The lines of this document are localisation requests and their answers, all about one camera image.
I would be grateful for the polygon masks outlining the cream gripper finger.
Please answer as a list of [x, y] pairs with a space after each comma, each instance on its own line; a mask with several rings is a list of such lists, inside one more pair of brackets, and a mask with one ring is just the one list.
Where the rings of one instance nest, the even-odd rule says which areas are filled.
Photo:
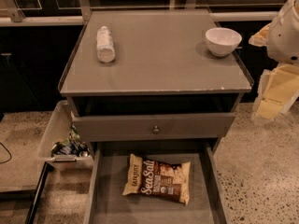
[[249, 43], [256, 47], [266, 47], [268, 45], [269, 28], [270, 24], [266, 24], [259, 32], [250, 37]]
[[254, 101], [253, 113], [261, 119], [286, 114], [299, 97], [299, 66], [279, 63], [272, 71], [264, 70]]

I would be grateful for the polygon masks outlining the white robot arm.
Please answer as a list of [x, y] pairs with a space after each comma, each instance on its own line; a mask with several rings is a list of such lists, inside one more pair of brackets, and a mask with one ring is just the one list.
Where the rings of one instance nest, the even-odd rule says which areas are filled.
[[286, 113], [298, 98], [299, 90], [299, 0], [288, 0], [276, 17], [249, 39], [256, 47], [266, 47], [269, 58], [278, 62], [261, 76], [254, 112], [274, 119]]

